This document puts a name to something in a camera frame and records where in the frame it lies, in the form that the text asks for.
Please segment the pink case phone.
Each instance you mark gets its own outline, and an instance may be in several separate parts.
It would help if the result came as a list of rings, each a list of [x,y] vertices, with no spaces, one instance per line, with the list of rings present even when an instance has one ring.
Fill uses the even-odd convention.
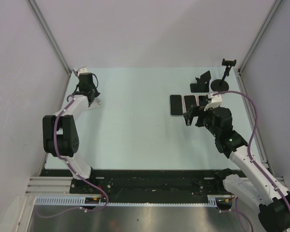
[[[198,96],[198,104],[201,107],[206,106],[208,104],[208,97],[207,97],[207,95],[200,95],[200,96]]]

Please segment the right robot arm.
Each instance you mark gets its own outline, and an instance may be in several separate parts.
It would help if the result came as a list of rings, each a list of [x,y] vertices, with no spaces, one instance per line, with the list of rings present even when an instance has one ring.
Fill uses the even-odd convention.
[[[282,185],[251,154],[246,140],[233,129],[228,108],[206,110],[191,106],[183,114],[186,125],[197,118],[196,126],[205,127],[215,138],[219,153],[236,164],[250,181],[246,183],[236,174],[225,174],[213,182],[219,194],[230,192],[258,213],[258,219],[268,232],[283,232],[290,228],[290,190]]]

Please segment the black round-base phone stand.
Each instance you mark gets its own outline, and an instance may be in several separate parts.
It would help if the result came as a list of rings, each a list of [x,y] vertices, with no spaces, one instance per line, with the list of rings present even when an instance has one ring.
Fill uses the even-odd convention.
[[[211,83],[211,90],[215,92],[223,92],[229,90],[229,84],[225,81],[226,77],[230,75],[230,71],[232,67],[234,67],[237,63],[237,60],[226,60],[223,59],[221,65],[225,66],[225,71],[223,77],[221,79],[214,80]]]

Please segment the black phone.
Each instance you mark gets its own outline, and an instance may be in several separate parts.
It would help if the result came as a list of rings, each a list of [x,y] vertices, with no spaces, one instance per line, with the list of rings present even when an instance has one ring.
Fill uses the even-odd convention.
[[[170,115],[171,116],[183,115],[183,105],[181,95],[170,95]]]

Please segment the black block phone stand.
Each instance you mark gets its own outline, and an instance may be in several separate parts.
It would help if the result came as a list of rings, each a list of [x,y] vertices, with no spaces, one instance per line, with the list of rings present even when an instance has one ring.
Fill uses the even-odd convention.
[[[199,78],[196,77],[195,79],[196,83],[190,84],[191,93],[208,93],[211,80],[210,71],[206,71]]]

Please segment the clear acrylic phone stand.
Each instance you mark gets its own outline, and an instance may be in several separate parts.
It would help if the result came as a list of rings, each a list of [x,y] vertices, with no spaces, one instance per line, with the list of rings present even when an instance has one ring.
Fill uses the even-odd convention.
[[[94,101],[90,104],[90,106],[86,110],[92,110],[101,107],[101,100],[100,98],[96,97]]]

